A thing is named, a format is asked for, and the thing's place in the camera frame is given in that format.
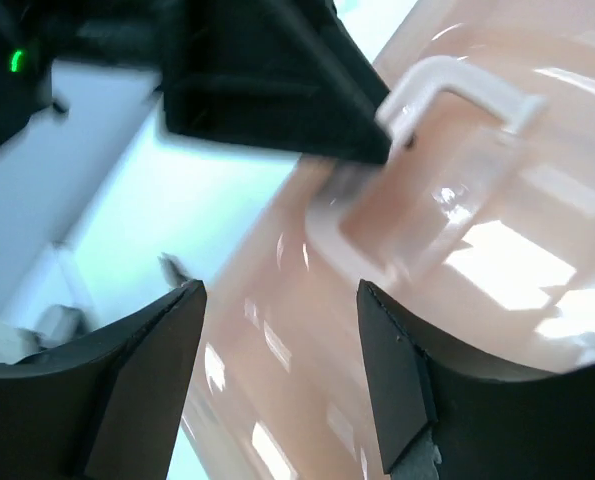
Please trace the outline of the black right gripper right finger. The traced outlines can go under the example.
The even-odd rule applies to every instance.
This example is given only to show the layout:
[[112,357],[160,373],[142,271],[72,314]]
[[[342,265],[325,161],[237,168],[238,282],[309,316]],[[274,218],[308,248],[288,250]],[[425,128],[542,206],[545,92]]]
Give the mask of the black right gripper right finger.
[[358,327],[393,479],[595,479],[595,363],[563,374],[486,353],[369,281]]

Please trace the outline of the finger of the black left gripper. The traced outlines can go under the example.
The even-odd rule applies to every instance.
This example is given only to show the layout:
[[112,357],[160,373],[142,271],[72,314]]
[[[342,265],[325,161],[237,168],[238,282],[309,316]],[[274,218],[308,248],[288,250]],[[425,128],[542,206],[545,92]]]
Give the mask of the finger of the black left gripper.
[[161,8],[165,125],[177,135],[382,165],[389,89],[331,1]]

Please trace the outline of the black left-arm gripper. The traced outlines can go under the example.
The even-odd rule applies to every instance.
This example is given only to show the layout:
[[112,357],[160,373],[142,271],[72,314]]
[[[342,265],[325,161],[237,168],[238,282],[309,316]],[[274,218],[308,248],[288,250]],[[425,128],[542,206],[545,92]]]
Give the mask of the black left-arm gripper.
[[174,1],[0,1],[0,147],[37,113],[67,116],[53,92],[56,60],[152,69],[165,94],[176,18]]

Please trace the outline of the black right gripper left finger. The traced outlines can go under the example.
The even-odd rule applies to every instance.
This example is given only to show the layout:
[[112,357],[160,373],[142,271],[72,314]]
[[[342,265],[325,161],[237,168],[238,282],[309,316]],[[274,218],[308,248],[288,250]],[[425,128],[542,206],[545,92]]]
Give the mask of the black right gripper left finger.
[[0,479],[163,479],[199,346],[201,281],[0,364]]

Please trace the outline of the pink plastic toolbox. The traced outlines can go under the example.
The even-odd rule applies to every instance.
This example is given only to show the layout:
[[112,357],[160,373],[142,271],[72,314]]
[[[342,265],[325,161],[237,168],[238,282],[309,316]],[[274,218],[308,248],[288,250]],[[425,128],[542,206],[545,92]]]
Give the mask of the pink plastic toolbox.
[[393,479],[361,281],[501,359],[595,363],[595,1],[419,1],[374,65],[388,163],[299,162],[208,290],[211,479]]

